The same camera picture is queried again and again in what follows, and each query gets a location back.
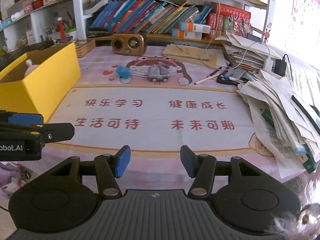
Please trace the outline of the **black power adapter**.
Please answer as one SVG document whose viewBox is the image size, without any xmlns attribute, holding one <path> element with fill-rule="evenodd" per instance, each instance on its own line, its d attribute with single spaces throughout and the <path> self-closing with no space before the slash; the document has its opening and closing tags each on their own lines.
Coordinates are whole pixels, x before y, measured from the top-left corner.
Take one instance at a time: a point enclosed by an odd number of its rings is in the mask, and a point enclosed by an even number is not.
<svg viewBox="0 0 320 240">
<path fill-rule="evenodd" d="M 274 73 L 279 76 L 285 76 L 287 63 L 285 60 L 276 59 L 274 65 Z"/>
</svg>

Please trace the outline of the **orange white medicine box lower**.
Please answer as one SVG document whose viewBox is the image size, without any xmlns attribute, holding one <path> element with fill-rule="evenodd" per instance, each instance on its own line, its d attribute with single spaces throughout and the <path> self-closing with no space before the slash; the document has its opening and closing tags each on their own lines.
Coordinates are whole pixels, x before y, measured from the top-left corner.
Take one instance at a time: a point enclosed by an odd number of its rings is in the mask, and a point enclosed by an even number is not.
<svg viewBox="0 0 320 240">
<path fill-rule="evenodd" d="M 192 40 L 201 40 L 202 33 L 193 31 L 183 31 L 180 29 L 172 29 L 171 36 L 176 38 L 186 38 Z"/>
</svg>

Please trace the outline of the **wooden chess board box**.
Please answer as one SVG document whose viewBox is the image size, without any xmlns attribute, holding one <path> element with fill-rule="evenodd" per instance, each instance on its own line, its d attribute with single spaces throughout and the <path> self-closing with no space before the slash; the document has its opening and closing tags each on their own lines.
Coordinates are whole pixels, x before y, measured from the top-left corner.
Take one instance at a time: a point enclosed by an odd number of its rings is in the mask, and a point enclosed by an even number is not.
<svg viewBox="0 0 320 240">
<path fill-rule="evenodd" d="M 75 41 L 75 48 L 77 57 L 82 58 L 95 48 L 95 40 L 86 39 Z"/>
</svg>

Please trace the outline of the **grey toy car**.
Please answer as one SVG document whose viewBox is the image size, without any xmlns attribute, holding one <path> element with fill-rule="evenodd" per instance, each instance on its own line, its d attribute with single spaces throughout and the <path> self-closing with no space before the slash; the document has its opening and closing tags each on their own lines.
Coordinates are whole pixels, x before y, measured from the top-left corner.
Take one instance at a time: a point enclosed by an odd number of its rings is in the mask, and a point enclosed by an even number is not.
<svg viewBox="0 0 320 240">
<path fill-rule="evenodd" d="M 169 66 L 163 62 L 154 64 L 148 69 L 148 79 L 151 82 L 167 82 L 170 76 Z"/>
</svg>

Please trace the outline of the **red thick dictionary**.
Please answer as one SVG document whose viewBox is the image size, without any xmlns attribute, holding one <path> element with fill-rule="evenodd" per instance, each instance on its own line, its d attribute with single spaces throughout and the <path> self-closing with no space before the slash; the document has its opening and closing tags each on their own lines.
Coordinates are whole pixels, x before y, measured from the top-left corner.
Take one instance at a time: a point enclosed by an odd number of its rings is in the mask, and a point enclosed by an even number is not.
<svg viewBox="0 0 320 240">
<path fill-rule="evenodd" d="M 220 14 L 226 17 L 237 17 L 242 20 L 250 20 L 251 19 L 251 13 L 248 11 L 245 11 L 243 9 L 233 7 L 226 4 L 219 4 L 215 3 L 213 6 L 213 12 L 216 14 Z"/>
</svg>

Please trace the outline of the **green lid white jar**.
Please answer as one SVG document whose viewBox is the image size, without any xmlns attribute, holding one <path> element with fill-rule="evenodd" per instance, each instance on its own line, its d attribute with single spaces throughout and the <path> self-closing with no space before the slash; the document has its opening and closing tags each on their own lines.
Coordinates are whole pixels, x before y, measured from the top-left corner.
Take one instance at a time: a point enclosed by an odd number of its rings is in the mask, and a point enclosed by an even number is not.
<svg viewBox="0 0 320 240">
<path fill-rule="evenodd" d="M 76 28 L 67 29 L 65 31 L 67 41 L 75 41 L 78 39 Z"/>
</svg>

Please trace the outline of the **brown retro radio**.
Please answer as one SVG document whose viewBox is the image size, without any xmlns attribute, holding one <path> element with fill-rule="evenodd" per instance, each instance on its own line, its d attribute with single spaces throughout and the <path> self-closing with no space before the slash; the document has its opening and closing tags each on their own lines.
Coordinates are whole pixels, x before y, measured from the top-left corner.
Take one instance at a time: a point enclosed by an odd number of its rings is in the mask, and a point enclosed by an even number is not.
<svg viewBox="0 0 320 240">
<path fill-rule="evenodd" d="M 140 33 L 113 34 L 111 47 L 118 55 L 142 56 L 147 47 L 146 36 Z"/>
</svg>

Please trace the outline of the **blue crumpled wrapper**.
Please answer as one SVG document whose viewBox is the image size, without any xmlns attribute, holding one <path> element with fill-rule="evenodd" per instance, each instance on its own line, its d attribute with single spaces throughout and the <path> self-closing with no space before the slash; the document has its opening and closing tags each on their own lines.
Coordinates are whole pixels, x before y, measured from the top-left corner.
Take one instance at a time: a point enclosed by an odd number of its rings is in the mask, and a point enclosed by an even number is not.
<svg viewBox="0 0 320 240">
<path fill-rule="evenodd" d="M 116 68 L 116 73 L 122 79 L 129 79 L 131 77 L 131 69 L 124 67 L 122 65 L 118 65 Z"/>
</svg>

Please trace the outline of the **yellow cardboard box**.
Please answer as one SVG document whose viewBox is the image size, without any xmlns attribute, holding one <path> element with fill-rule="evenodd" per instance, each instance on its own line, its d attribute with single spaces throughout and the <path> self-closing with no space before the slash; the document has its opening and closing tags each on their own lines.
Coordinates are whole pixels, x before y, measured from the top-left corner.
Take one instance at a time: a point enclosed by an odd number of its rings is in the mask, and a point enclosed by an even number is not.
<svg viewBox="0 0 320 240">
<path fill-rule="evenodd" d="M 39 66 L 24 77 L 27 59 Z M 1 71 L 1 110 L 41 114 L 47 122 L 79 78 L 75 43 L 27 52 Z"/>
</svg>

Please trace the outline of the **pink plush pig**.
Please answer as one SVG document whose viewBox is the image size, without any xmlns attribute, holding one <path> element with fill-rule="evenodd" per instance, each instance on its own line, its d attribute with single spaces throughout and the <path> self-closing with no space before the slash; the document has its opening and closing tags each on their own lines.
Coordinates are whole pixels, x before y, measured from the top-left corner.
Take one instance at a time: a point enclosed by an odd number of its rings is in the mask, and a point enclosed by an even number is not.
<svg viewBox="0 0 320 240">
<path fill-rule="evenodd" d="M 31 72 L 33 72 L 39 64 L 33 64 L 31 59 L 27 59 L 25 61 L 25 64 L 27 65 L 27 70 L 25 71 L 24 77 L 27 77 Z"/>
</svg>

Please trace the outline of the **pink pencil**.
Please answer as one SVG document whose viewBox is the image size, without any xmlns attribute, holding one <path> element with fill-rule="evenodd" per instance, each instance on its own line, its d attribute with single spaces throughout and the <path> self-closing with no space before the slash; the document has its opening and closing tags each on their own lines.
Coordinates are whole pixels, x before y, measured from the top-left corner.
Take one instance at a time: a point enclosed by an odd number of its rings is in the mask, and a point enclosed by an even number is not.
<svg viewBox="0 0 320 240">
<path fill-rule="evenodd" d="M 199 85 L 199 84 L 204 83 L 206 81 L 212 80 L 212 79 L 214 79 L 214 78 L 216 78 L 218 76 L 219 76 L 219 74 L 218 75 L 209 76 L 209 77 L 207 77 L 205 79 L 202 79 L 202 80 L 199 80 L 199 81 L 195 82 L 194 85 Z"/>
</svg>

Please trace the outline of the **stack of papers right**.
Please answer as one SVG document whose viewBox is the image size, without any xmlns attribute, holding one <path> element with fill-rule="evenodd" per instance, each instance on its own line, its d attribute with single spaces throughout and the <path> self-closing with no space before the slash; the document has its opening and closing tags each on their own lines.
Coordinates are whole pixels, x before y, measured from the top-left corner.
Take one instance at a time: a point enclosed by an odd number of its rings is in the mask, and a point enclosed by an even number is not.
<svg viewBox="0 0 320 240">
<path fill-rule="evenodd" d="M 286 77 L 263 70 L 244 74 L 238 93 L 248 104 L 255 133 L 251 144 L 273 156 L 282 178 L 319 166 L 319 115 Z"/>
</svg>

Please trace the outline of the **row of leaning books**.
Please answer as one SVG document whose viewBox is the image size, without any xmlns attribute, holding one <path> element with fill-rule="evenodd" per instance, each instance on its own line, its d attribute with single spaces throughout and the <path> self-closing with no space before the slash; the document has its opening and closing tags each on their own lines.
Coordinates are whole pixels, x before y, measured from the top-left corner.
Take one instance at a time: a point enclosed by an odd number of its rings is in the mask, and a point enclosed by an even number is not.
<svg viewBox="0 0 320 240">
<path fill-rule="evenodd" d="M 177 5 L 163 0 L 110 0 L 88 29 L 109 34 L 172 34 L 183 23 L 206 23 L 212 9 L 208 5 Z"/>
</svg>

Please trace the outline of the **orange white medicine box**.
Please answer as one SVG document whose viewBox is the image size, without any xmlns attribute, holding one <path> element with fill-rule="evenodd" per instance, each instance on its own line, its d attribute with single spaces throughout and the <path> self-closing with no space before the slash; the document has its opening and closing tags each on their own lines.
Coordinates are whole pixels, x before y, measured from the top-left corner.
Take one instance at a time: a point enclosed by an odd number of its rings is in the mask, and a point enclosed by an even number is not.
<svg viewBox="0 0 320 240">
<path fill-rule="evenodd" d="M 176 38 L 186 38 L 192 40 L 201 40 L 202 33 L 193 31 L 183 31 L 180 29 L 172 29 L 171 36 Z"/>
<path fill-rule="evenodd" d="M 192 23 L 192 22 L 181 22 L 180 30 L 209 34 L 211 31 L 211 26 L 205 25 L 205 24 Z"/>
</svg>

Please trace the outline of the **orange white medicine box upper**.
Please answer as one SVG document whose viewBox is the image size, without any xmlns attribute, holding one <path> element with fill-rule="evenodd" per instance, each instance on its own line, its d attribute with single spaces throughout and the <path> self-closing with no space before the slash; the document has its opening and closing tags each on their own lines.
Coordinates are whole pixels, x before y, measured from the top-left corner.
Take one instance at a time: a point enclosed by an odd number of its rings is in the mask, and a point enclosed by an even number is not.
<svg viewBox="0 0 320 240">
<path fill-rule="evenodd" d="M 205 24 L 192 23 L 192 22 L 181 22 L 180 30 L 209 34 L 211 31 L 211 26 L 205 25 Z"/>
</svg>

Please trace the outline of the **brown paper envelopes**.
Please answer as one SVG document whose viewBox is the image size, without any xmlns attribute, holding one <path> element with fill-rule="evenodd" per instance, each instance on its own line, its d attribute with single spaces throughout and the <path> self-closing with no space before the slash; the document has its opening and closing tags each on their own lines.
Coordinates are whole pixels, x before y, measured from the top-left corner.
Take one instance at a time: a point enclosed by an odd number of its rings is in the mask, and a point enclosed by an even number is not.
<svg viewBox="0 0 320 240">
<path fill-rule="evenodd" d="M 166 46 L 162 53 L 170 59 L 200 64 L 213 69 L 227 67 L 227 62 L 221 49 L 202 49 L 170 44 Z"/>
</svg>

